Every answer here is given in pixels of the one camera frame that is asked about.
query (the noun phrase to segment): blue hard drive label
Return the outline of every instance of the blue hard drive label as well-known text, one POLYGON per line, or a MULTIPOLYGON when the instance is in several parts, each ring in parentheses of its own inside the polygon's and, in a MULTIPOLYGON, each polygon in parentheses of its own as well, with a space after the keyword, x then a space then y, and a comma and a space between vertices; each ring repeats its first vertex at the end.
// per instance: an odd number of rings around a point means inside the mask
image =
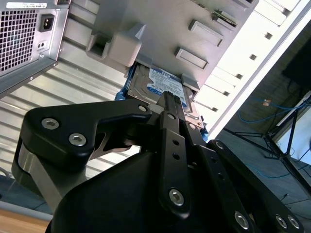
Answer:
POLYGON ((149 78, 153 83, 147 84, 147 89, 152 93, 159 96, 164 91, 172 92, 175 96, 178 96, 183 104, 183 107, 187 107, 183 85, 179 78, 163 71, 161 69, 150 69, 149 78))

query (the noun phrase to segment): metal bolt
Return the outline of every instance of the metal bolt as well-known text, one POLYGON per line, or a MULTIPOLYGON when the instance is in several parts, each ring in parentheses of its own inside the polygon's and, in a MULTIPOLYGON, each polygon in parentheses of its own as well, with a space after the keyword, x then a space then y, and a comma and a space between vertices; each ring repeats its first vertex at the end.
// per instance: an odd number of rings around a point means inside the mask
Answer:
POLYGON ((167 113, 167 115, 169 116, 170 119, 175 120, 175 117, 172 114, 167 113))
POLYGON ((216 142, 216 146, 220 149, 223 149, 223 146, 219 142, 216 142))
POLYGON ((236 220, 236 222, 244 229, 247 230, 249 228, 249 224, 247 219, 239 212, 236 211, 234 213, 234 218, 236 220))
POLYGON ((184 204, 184 196, 177 189, 171 189, 169 196, 175 205, 182 206, 184 204))
POLYGON ((53 118, 45 118, 41 121, 41 124, 48 130, 55 130, 59 127, 59 123, 53 118))
POLYGON ((138 108, 140 109, 140 110, 142 110, 143 112, 146 112, 147 111, 147 109, 144 107, 144 106, 138 106, 138 108))
POLYGON ((294 219, 292 216, 288 215, 288 220, 290 221, 290 223, 296 227, 297 229, 299 229, 299 224, 298 222, 296 221, 296 219, 294 219))
POLYGON ((191 123, 189 124, 190 128, 192 128, 193 130, 196 130, 196 127, 194 125, 192 125, 191 123))
POLYGON ((285 229, 287 228, 286 222, 284 221, 284 219, 281 218, 280 215, 276 215, 276 220, 281 225, 281 227, 283 227, 285 229))
POLYGON ((80 133, 73 133, 69 136, 69 142, 77 147, 82 147, 86 144, 86 137, 80 133))

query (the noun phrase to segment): power supply vent grille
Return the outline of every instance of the power supply vent grille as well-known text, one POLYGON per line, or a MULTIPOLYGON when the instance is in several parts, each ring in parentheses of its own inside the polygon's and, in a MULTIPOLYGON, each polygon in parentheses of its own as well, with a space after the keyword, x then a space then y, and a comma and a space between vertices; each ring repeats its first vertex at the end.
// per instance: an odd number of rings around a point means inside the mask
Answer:
POLYGON ((34 10, 0 13, 0 73, 30 61, 36 19, 34 10))

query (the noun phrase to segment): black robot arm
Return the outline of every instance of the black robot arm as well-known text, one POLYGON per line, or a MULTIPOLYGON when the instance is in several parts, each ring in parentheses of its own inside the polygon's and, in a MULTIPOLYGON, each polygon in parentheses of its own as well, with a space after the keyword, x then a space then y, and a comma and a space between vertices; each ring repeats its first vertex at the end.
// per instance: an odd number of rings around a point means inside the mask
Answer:
POLYGON ((303 233, 297 217, 222 142, 203 141, 180 99, 37 108, 12 167, 55 211, 47 233, 303 233), (89 160, 141 147, 87 180, 89 160))

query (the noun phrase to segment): blue cable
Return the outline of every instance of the blue cable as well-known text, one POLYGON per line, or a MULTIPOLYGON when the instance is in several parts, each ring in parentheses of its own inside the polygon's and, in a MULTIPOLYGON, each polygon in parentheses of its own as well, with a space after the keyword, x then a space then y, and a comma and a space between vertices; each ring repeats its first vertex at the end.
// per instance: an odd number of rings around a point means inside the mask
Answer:
MULTIPOLYGON (((259 171, 256 167, 254 167, 254 166, 252 166, 252 165, 250 165, 250 164, 245 164, 245 165, 251 167, 251 168, 254 169, 256 172, 258 172, 259 175, 261 175, 261 176, 263 176, 263 177, 265 177, 265 178, 277 179, 277 178, 282 178, 282 177, 285 177, 285 176, 289 176, 289 175, 290 175, 290 173, 287 173, 287 174, 282 175, 282 176, 267 176, 267 175, 263 174, 261 171, 259 171)), ((299 168, 298 170, 304 169, 304 168, 307 167, 307 166, 309 166, 309 165, 305 165, 305 166, 299 168)))
POLYGON ((287 107, 283 107, 283 106, 280 106, 276 103, 272 103, 272 102, 269 102, 269 101, 266 101, 264 99, 252 99, 252 100, 255 100, 255 101, 259 101, 259 102, 265 102, 265 103, 268 103, 269 105, 271 106, 274 106, 276 108, 280 108, 280 109, 285 109, 285 110, 294 110, 294 109, 299 109, 299 108, 303 108, 304 106, 306 106, 307 102, 304 102, 302 105, 298 106, 298 107, 294 107, 294 108, 287 108, 287 107))
MULTIPOLYGON (((280 113, 276 114, 276 116, 277 116, 277 115, 280 115, 280 114, 283 114, 283 113, 286 113, 286 112, 289 112, 289 111, 290 111, 290 110, 285 110, 285 111, 283 111, 283 112, 280 112, 280 113)), ((272 115, 272 116, 268 116, 268 117, 266 117, 266 118, 264 118, 264 119, 260 119, 260 120, 244 120, 244 119, 241 117, 240 109, 238 110, 238 115, 239 115, 240 120, 243 121, 243 122, 245 122, 245 123, 258 123, 258 122, 261 122, 261 121, 265 121, 265 120, 271 119, 271 118, 273 118, 273 117, 275 116, 275 114, 274 114, 274 115, 272 115)))
POLYGON ((280 113, 278 113, 278 114, 274 114, 274 115, 272 115, 272 116, 268 116, 268 117, 263 118, 263 119, 260 119, 260 120, 244 120, 244 119, 241 117, 241 113, 240 113, 240 109, 239 109, 239 110, 238 110, 238 116, 239 116, 240 120, 243 121, 244 123, 258 123, 258 122, 262 122, 262 121, 271 119, 271 118, 273 118, 273 117, 276 117, 276 116, 278 116, 278 115, 280 115, 280 114, 289 112, 290 110, 299 109, 299 108, 303 108, 303 107, 305 107, 305 106, 308 106, 307 102, 303 102, 303 103, 302 103, 300 106, 298 106, 298 107, 295 107, 295 108, 287 108, 287 107, 283 107, 283 106, 280 106, 280 105, 275 104, 275 103, 272 103, 272 102, 268 102, 268 101, 263 100, 263 99, 253 99, 253 100, 255 100, 255 101, 260 101, 260 102, 266 102, 266 103, 268 103, 268 104, 270 104, 270 105, 272 105, 272 106, 274 106, 274 107, 276 107, 276 108, 285 109, 285 111, 280 112, 280 113))

